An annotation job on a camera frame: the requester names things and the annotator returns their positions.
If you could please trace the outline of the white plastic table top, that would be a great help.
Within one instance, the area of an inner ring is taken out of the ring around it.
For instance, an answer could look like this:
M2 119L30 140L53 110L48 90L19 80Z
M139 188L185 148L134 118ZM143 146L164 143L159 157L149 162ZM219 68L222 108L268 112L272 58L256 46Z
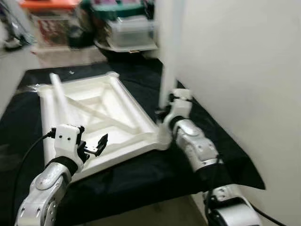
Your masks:
M67 101L71 109L78 115L79 124L77 126L84 128L82 140L95 147L98 140L104 134L108 134L108 144L103 153L86 160L73 176L73 181L107 170L143 153L159 149L165 150L169 147L168 139L160 136L160 129L157 124L137 102L138 111L140 114L142 114L142 111L145 112L145 120L155 129L155 133L141 132L125 108L123 101L120 100L114 88L110 85L109 76L119 79L119 74L115 72L73 81L62 81L60 79L66 92ZM45 89L52 89L54 93L54 87L50 83L40 86L37 95ZM57 105L56 126L63 123L69 124L65 121L55 93L54 97Z

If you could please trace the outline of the black tablecloth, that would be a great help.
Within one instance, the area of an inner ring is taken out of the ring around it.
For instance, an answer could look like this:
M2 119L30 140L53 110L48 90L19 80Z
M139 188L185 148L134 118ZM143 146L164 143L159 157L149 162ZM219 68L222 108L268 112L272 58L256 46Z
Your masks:
M155 119L162 70L158 59L30 69L22 73L18 88L47 84L50 73L71 81L113 71ZM265 183L247 153L197 101L190 118L216 145L235 183L265 190ZM14 226L17 208L34 177L43 170L43 147L36 140L45 133L39 95L15 93L0 117L0 226ZM198 178L175 146L149 151L69 185L58 206L56 226L112 217L187 196L200 188Z

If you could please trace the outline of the black round wok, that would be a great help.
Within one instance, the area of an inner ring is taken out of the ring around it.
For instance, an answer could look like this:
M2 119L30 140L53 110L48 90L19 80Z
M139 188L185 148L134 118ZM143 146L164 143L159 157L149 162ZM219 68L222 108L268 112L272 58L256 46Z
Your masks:
M114 49L108 43L95 40L95 47L107 58L109 62L135 62L144 60L146 54L157 51L157 46L141 46L142 49Z

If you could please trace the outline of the clear plastic storage container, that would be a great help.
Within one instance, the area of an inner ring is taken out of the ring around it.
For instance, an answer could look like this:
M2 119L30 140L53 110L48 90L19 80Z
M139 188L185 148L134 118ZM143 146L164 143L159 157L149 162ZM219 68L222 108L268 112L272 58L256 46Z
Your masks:
M155 44L155 22L146 18L107 22L107 41L115 48L137 48Z

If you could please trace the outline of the beige cloth covered stand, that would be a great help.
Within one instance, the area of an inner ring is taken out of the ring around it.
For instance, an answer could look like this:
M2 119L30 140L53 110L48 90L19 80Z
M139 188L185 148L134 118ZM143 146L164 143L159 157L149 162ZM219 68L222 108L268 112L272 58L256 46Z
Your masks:
M92 63L107 62L107 58L97 47L86 48L39 48L34 45L31 52L37 57L40 66L64 67L82 66Z

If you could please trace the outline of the black glossy bag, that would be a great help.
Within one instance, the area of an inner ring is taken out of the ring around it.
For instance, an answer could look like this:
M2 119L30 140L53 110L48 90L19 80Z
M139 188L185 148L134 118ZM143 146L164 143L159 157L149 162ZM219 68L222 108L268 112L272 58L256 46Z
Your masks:
M87 48L94 45L95 29L92 25L92 4L88 1L74 8L69 19L67 45L69 48Z

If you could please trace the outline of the dark green pot lid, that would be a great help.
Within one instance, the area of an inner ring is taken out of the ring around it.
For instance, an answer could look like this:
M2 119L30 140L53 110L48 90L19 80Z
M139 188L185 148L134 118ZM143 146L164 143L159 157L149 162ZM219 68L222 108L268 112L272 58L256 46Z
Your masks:
M93 14L103 21L115 21L120 17L145 15L145 6L140 2L92 3Z

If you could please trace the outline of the red printed carton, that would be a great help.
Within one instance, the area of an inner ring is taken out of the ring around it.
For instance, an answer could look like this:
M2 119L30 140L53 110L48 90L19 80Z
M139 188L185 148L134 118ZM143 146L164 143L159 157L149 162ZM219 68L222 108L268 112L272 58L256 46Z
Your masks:
M38 43L44 48L68 45L69 19L60 16L34 16L39 31Z

